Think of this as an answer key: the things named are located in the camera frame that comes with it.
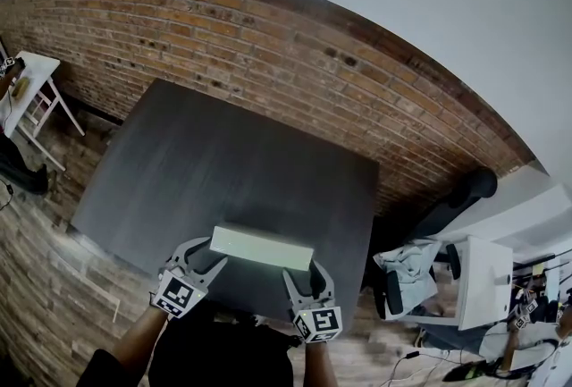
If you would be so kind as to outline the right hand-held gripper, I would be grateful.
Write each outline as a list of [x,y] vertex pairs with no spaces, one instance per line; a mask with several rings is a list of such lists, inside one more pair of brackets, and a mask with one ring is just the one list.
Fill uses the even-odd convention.
[[327,342],[342,331],[341,308],[335,306],[334,281],[315,259],[310,271],[282,269],[293,311],[293,324],[305,343]]

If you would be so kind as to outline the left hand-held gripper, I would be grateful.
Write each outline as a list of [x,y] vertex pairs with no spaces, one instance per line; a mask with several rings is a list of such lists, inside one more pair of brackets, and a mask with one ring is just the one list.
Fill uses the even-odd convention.
[[203,273],[195,270],[190,275],[187,258],[210,241],[209,237],[199,237],[181,243],[173,252],[167,266],[158,275],[159,285],[151,293],[150,305],[166,312],[171,318],[184,317],[208,293],[208,287],[228,263],[228,257],[214,262]]

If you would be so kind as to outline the pale green box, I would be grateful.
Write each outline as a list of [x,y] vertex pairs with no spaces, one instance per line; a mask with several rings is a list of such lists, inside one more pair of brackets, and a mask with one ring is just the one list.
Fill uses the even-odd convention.
[[209,248],[226,256],[297,271],[307,271],[314,255],[312,248],[283,240],[275,233],[228,223],[214,227]]

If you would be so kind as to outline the person's right forearm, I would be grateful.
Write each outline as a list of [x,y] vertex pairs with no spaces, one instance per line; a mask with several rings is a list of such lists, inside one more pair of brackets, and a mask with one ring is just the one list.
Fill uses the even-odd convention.
[[335,376],[326,342],[306,345],[303,387],[335,387]]

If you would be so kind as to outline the person's left forearm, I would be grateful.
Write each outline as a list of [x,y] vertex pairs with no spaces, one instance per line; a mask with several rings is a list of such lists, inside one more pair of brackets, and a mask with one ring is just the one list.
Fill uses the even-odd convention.
[[114,345],[112,355],[126,371],[130,384],[138,386],[147,371],[167,317],[162,309],[148,307]]

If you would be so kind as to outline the white side desk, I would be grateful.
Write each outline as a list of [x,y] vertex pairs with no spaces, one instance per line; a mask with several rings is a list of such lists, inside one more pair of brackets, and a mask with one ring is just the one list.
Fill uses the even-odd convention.
[[455,326],[460,331],[493,324],[509,313],[511,284],[495,286],[496,277],[513,272],[513,249],[474,236],[456,245],[460,249],[461,274],[452,317],[412,315],[403,322]]

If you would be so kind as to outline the person's black clothing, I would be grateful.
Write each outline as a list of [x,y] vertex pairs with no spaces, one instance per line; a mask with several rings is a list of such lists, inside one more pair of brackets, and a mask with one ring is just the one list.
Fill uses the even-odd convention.
[[[215,306],[205,302],[180,319],[167,317],[143,378],[149,387],[293,387],[290,346],[266,325],[215,321]],[[111,350],[98,349],[76,387],[139,386]]]

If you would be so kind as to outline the light grey cloth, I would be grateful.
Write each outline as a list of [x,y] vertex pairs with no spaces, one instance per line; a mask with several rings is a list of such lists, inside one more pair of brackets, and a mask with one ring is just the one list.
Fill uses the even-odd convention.
[[441,247],[440,241],[414,240],[373,255],[378,270],[390,282],[383,291],[383,320],[397,320],[437,293],[430,269]]

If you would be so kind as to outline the black high-back office chair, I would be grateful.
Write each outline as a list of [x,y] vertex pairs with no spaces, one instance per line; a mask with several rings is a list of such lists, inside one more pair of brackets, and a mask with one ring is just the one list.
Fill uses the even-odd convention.
[[414,218],[399,222],[389,216],[375,217],[362,285],[373,290],[375,307],[383,320],[389,318],[385,305],[398,310],[403,306],[397,303],[397,276],[375,266],[373,255],[438,234],[479,199],[492,197],[497,187],[495,173],[489,168],[478,168],[464,175],[448,195]]

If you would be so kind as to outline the small white table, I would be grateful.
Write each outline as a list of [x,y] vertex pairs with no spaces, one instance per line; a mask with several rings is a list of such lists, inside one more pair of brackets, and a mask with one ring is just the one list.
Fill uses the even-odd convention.
[[17,58],[24,62],[24,69],[19,77],[12,76],[8,79],[8,90],[0,95],[0,127],[8,138],[19,131],[48,160],[65,172],[66,167],[38,141],[38,134],[57,106],[62,107],[79,134],[85,135],[55,86],[53,74],[61,61],[20,51],[15,58],[10,58],[10,62],[15,63]]

